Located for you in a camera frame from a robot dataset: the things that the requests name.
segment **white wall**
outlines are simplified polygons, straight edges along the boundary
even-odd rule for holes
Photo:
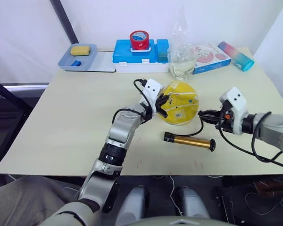
[[[283,9],[254,58],[283,97]]]
[[[49,82],[70,42],[49,0],[0,0],[0,82]]]
[[[135,30],[169,38],[182,5],[192,43],[227,41],[255,53],[283,0],[61,0],[82,43],[114,48]]]

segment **black pole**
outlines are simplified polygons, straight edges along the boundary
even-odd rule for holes
[[[32,107],[28,105],[25,101],[22,99],[16,97],[14,94],[9,92],[4,86],[0,84],[0,95],[3,96],[5,99],[7,99],[10,103],[12,103],[17,108],[30,113],[32,111]]]
[[[67,14],[62,6],[62,3],[60,0],[50,0],[53,9],[55,10],[58,19],[60,20],[65,33],[67,34],[71,44],[79,43],[79,41],[76,38],[75,32],[72,29],[71,23],[67,17]]]

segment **plastic bag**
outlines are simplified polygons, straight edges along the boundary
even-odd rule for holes
[[[184,8],[176,21],[170,48],[168,50],[169,69],[176,80],[187,81],[195,68],[198,56],[195,54],[195,47],[187,44],[188,26],[185,20]]]

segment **blue tray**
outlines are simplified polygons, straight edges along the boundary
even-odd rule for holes
[[[70,50],[73,46],[89,46],[90,47],[90,52],[89,55],[87,56],[73,56],[70,54]],[[62,56],[60,61],[58,62],[58,65],[65,71],[87,71],[91,63],[93,62],[93,59],[95,58],[96,55],[96,45],[94,44],[72,44],[66,53]],[[71,66],[71,64],[75,61],[79,60],[81,61],[80,66]]]

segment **yellow lid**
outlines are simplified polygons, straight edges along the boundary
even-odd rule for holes
[[[189,123],[198,111],[199,100],[196,91],[186,82],[173,81],[164,90],[170,95],[162,109],[168,117],[161,117],[172,125],[185,125]]]

